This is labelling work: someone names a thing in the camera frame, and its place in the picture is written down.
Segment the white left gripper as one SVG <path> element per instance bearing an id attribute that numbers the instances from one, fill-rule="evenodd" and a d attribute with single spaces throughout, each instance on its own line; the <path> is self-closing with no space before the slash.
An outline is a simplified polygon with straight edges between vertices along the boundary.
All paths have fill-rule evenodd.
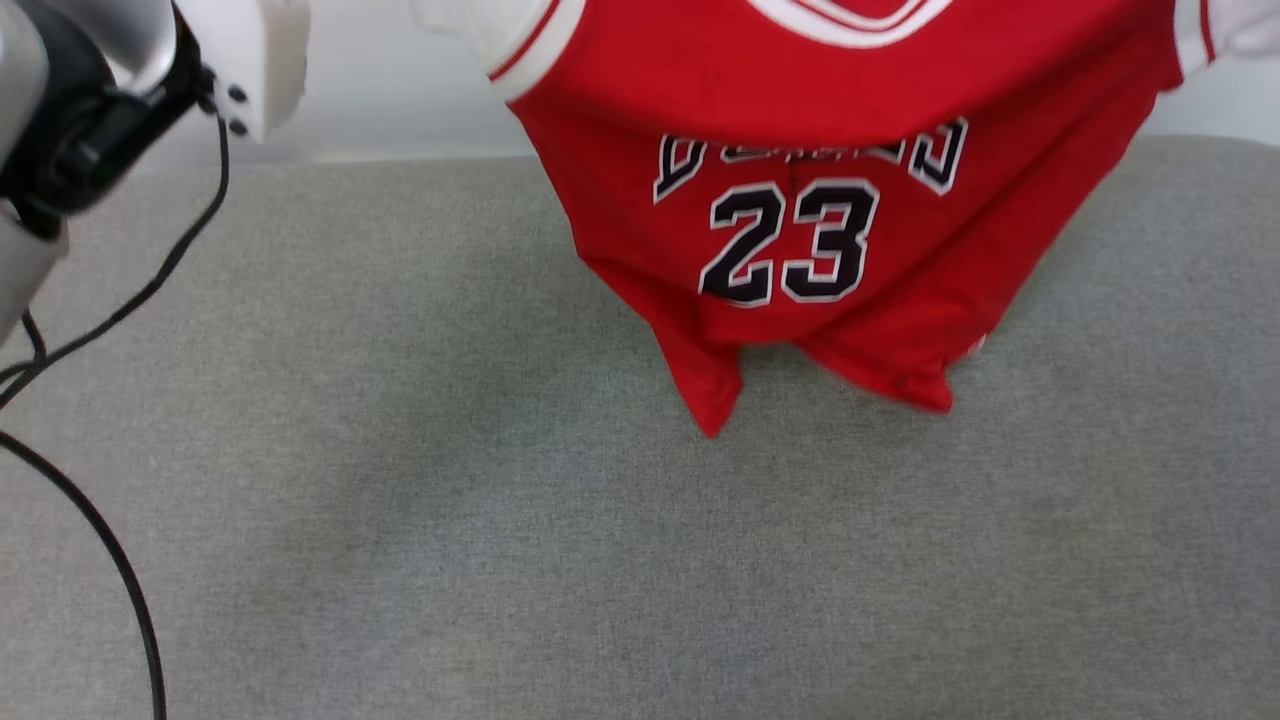
<path id="1" fill-rule="evenodd" d="M 308 1 L 177 1 L 214 74 L 212 99 L 232 132 L 262 143 L 305 94 Z"/>

